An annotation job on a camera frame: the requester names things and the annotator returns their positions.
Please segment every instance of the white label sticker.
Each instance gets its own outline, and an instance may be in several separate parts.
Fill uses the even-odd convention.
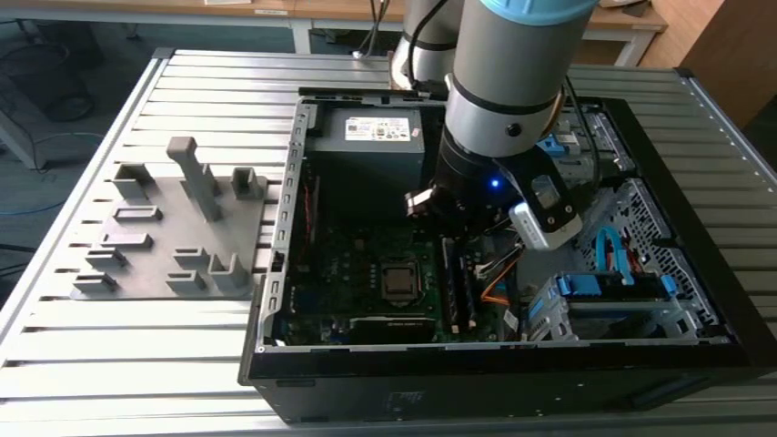
[[[510,310],[505,311],[505,317],[502,319],[505,320],[505,323],[507,324],[511,330],[518,330],[518,318],[514,317]]]
[[[345,141],[410,141],[410,120],[351,117],[345,120]]]
[[[257,15],[287,15],[289,11],[275,11],[273,9],[253,9],[253,13]]]

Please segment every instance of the black cable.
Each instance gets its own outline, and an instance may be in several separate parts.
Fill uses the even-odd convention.
[[[366,36],[363,36],[363,39],[361,40],[359,48],[355,49],[357,52],[361,51],[361,49],[363,48],[363,45],[366,44],[366,41],[369,41],[369,38],[373,35],[374,26],[377,25],[377,12],[374,11],[374,0],[367,0],[367,1],[369,1],[369,8],[370,8],[370,11],[373,13],[373,27],[369,29]]]
[[[374,43],[377,41],[377,34],[379,33],[379,23],[383,21],[383,16],[386,16],[386,11],[389,10],[390,0],[383,0],[379,6],[379,13],[377,14],[377,23],[374,23],[373,36],[369,40],[369,47],[366,49],[366,57],[373,55]]]
[[[421,31],[423,30],[423,27],[426,27],[426,24],[429,23],[431,18],[437,15],[439,9],[442,9],[442,6],[445,6],[445,3],[447,3],[447,0],[439,0],[437,2],[437,5],[431,7],[429,12],[426,13],[426,16],[423,16],[423,18],[418,22],[415,31],[413,32],[413,37],[410,38],[410,45],[407,46],[407,79],[410,80],[411,89],[415,89],[417,86],[415,74],[413,72],[413,52],[415,51],[417,39],[421,36]]]
[[[593,155],[593,192],[598,189],[598,184],[602,180],[601,168],[598,165],[598,147],[595,146],[595,141],[593,140],[591,127],[587,124],[587,119],[582,113],[582,108],[579,107],[578,95],[574,92],[574,87],[571,86],[571,80],[569,76],[565,77],[565,87],[569,98],[571,99],[571,106],[574,107],[574,112],[578,115],[579,123],[582,124],[582,133],[585,134],[585,139],[587,141],[589,147],[591,148]]]
[[[379,10],[375,11],[374,10],[374,0],[369,0],[370,12],[373,14],[373,27],[369,29],[366,36],[361,40],[359,48],[357,49],[357,52],[361,52],[361,50],[363,49],[363,45],[369,41],[369,45],[367,45],[366,53],[363,54],[363,57],[369,57],[373,54],[374,42],[377,41],[377,33],[379,30],[379,24],[382,23],[383,17],[386,16],[386,11],[389,10],[389,4],[390,4],[390,0],[383,0],[381,2],[381,5],[379,5]]]

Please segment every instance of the motherboard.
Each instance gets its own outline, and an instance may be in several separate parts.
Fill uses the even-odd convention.
[[[441,245],[413,227],[326,228],[315,246],[293,285],[287,344],[498,340],[497,304],[477,302],[474,245],[455,260],[470,277],[466,296],[450,292]]]

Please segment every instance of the power supply label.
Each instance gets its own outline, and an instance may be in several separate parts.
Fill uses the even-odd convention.
[[[345,141],[410,141],[410,120],[351,117],[345,120]]]

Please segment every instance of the wooden desk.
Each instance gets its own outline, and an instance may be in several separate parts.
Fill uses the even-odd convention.
[[[391,0],[382,30],[402,30],[405,1]],[[307,32],[369,29],[367,0],[253,0],[249,5],[205,5],[202,0],[0,0],[0,15],[49,20],[178,25],[254,25],[293,30],[295,53],[309,53]],[[653,36],[666,28],[649,9],[641,18],[595,8],[583,39],[623,43],[617,66],[635,66]]]

